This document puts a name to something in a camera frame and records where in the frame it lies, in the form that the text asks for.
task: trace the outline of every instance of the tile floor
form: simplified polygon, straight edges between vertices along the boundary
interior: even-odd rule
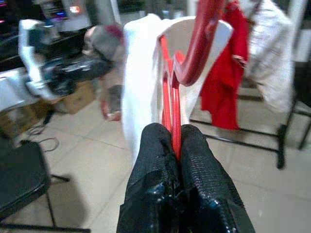
[[[192,118],[207,121],[209,115],[201,112],[197,105]],[[239,102],[241,127],[271,132],[285,118],[261,103]],[[287,137],[287,167],[283,171],[276,169],[272,152],[208,140],[214,155],[234,180],[257,233],[310,231],[311,136],[303,151],[295,148],[307,122],[306,117],[294,117]],[[204,133],[276,146],[269,137],[196,125]],[[51,171],[71,178],[70,183],[55,183],[49,190],[58,225],[89,227],[93,233],[115,233],[119,205],[131,172],[131,155],[121,124],[104,122],[99,103],[94,101],[75,115],[53,116],[44,133],[33,140],[52,136],[59,140],[60,146],[46,153]],[[42,146],[53,147],[48,143]],[[51,224],[44,196],[7,221]]]

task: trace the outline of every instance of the red hanger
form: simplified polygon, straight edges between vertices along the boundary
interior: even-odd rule
[[[165,35],[160,37],[164,58],[162,124],[172,133],[172,145],[178,161],[181,148],[179,84],[190,86],[200,77],[221,18],[225,0],[200,0],[187,55],[177,51],[170,58]],[[172,121],[169,99],[171,91]]]

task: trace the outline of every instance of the white cloth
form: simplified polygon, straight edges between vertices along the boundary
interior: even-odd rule
[[[133,152],[135,162],[143,128],[161,122],[163,111],[163,63],[159,37],[166,35],[172,56],[177,50],[187,53],[195,17],[161,20],[148,16],[129,22],[124,27],[127,59],[122,98],[122,124],[125,139]],[[188,124],[189,117],[200,94],[205,77],[224,49],[232,28],[219,22],[206,67],[199,80],[190,87],[180,85],[181,123]]]
[[[246,76],[257,83],[271,110],[287,112],[293,97],[294,27],[271,0],[262,1],[252,20]]]

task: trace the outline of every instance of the red object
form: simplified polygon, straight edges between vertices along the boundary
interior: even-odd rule
[[[165,36],[160,38],[165,63],[163,74],[163,119],[162,123],[172,133],[172,145],[178,161],[181,148],[181,121],[179,103],[179,84],[190,86],[200,77],[208,58],[210,47],[220,19],[225,0],[201,0],[198,6],[187,55],[177,51],[171,59]],[[171,91],[171,108],[169,93]]]
[[[212,124],[223,129],[236,130],[237,97],[244,65],[248,60],[248,23],[237,1],[226,7],[223,20],[234,29],[224,51],[209,72],[203,88],[202,110],[208,110]]]

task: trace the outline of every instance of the red cloth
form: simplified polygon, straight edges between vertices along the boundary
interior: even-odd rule
[[[234,31],[203,84],[201,107],[211,113],[213,125],[235,130],[239,128],[237,91],[248,60],[248,23],[237,1],[227,5],[222,20]]]

